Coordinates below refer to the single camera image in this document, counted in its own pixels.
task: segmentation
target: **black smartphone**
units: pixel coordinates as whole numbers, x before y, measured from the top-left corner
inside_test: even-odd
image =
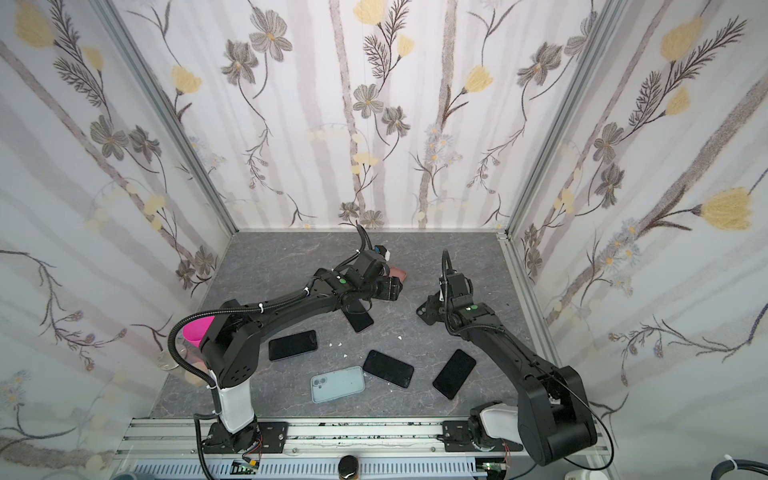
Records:
[[[432,386],[448,400],[453,400],[475,365],[477,365],[477,360],[467,355],[463,350],[456,350],[448,363],[442,367],[437,378],[432,382]]]
[[[373,325],[373,319],[368,314],[368,312],[366,312],[366,308],[362,303],[360,303],[359,300],[347,306],[346,308],[342,308],[341,311],[344,313],[344,316],[346,317],[349,324],[355,330],[355,333],[360,333],[364,329]]]
[[[363,363],[362,369],[404,389],[408,388],[413,377],[412,366],[375,350],[368,352],[368,358]]]
[[[273,362],[315,350],[317,350],[317,334],[314,330],[270,340],[270,360]]]

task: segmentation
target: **smartphone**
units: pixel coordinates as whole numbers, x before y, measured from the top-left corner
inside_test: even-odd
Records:
[[[344,313],[344,316],[346,317],[349,324],[355,330],[355,333],[360,333],[364,329],[373,325],[373,319],[368,314],[368,312],[366,312],[366,308],[359,300],[346,308],[342,308],[341,311]]]
[[[362,377],[362,369],[359,366],[315,375],[312,377],[311,384],[312,401],[315,403],[340,399],[366,389],[366,381]]]
[[[432,382],[432,386],[448,400],[453,400],[475,365],[477,365],[477,360],[467,355],[463,350],[456,350],[448,363],[442,367],[437,378]]]
[[[362,369],[404,389],[408,388],[413,377],[412,366],[375,350],[368,352],[368,358],[363,363]]]
[[[270,340],[270,360],[273,362],[315,350],[317,350],[317,335],[314,330]]]

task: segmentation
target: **gray marble floor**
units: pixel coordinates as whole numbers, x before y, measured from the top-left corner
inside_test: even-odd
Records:
[[[439,289],[440,256],[448,248],[454,268],[471,278],[475,299],[486,302],[507,328],[531,345],[501,247],[493,233],[377,233],[374,244],[392,251],[390,265],[408,273],[396,302],[374,300],[375,324],[355,333],[341,312],[316,316],[276,334],[317,331],[315,352],[270,362],[266,343],[251,377],[253,407],[259,417],[467,415],[491,400],[516,405],[517,395],[502,371],[479,348],[450,336],[441,323],[427,326],[415,315],[427,295]],[[318,267],[330,268],[359,247],[356,233],[239,233],[232,241],[203,305],[218,307],[237,298],[241,303],[268,300],[300,288]],[[320,373],[362,365],[371,349],[415,367],[408,389],[366,374],[366,389],[331,402],[313,403],[310,379]],[[477,360],[453,400],[434,388],[432,380],[456,349]],[[210,393],[203,387],[169,376],[153,417],[188,417],[208,412]]]

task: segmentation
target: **floral wallpaper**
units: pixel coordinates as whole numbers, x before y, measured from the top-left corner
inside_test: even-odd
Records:
[[[229,235],[87,3],[0,11],[0,476],[103,478]]]
[[[115,4],[238,227],[499,229],[603,2]]]
[[[513,232],[623,479],[768,450],[767,25],[764,2],[629,2]]]

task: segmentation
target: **metal bracket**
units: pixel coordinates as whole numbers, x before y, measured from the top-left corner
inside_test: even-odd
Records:
[[[446,452],[503,452],[504,441],[496,439],[490,450],[481,450],[472,442],[469,423],[464,420],[446,420],[442,423],[442,438]],[[507,441],[511,452],[522,452],[523,445]]]
[[[203,440],[203,453],[238,453],[253,445],[261,434],[262,453],[283,453],[288,431],[287,422],[252,422],[236,434],[215,422]]]

